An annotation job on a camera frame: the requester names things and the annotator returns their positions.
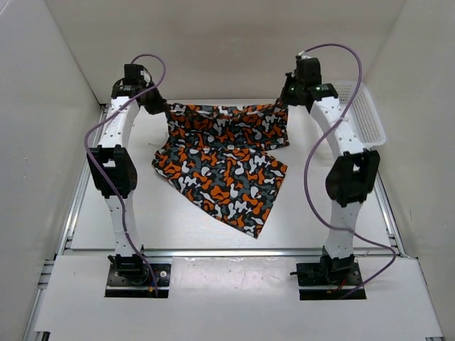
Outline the orange camouflage shorts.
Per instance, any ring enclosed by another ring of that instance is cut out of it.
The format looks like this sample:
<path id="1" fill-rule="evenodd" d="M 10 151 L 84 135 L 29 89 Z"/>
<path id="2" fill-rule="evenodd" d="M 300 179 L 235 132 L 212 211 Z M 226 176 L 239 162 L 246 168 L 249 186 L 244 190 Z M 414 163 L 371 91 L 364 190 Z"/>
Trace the orange camouflage shorts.
<path id="1" fill-rule="evenodd" d="M 214 219 L 258 238 L 287 174 L 288 106 L 170 104 L 156 172 Z"/>

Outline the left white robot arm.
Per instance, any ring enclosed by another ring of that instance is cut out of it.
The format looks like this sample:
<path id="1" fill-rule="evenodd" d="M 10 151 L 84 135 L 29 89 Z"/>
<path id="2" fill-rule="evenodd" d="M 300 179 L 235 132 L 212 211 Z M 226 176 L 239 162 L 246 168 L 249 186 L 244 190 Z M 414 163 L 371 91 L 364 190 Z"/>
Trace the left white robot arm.
<path id="1" fill-rule="evenodd" d="M 149 114 L 169 111 L 150 72 L 140 64 L 124 65 L 124 77 L 112 88 L 107 118 L 100 124 L 102 136 L 87 148 L 87 160 L 95 187 L 109 208 L 115 237 L 114 270 L 134 285 L 154 285 L 156 275 L 143 255 L 133 209 L 138 174 L 127 150 L 134 120 L 140 109 Z"/>

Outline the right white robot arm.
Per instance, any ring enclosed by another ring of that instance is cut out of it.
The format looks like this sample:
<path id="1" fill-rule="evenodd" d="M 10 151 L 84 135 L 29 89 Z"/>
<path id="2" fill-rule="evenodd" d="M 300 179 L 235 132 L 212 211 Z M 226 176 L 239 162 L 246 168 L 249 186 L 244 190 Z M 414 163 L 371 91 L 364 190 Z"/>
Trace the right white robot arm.
<path id="1" fill-rule="evenodd" d="M 323 83 L 318 58 L 296 57 L 296 68 L 287 73 L 281 100 L 306 107 L 323 132 L 334 158 L 325 180 L 331 199 L 331 220 L 319 275 L 329 284 L 339 282 L 354 267 L 353 238 L 360 209 L 372 192 L 380 156 L 367 149 L 346 118 L 348 106 L 340 103 L 331 83 Z"/>

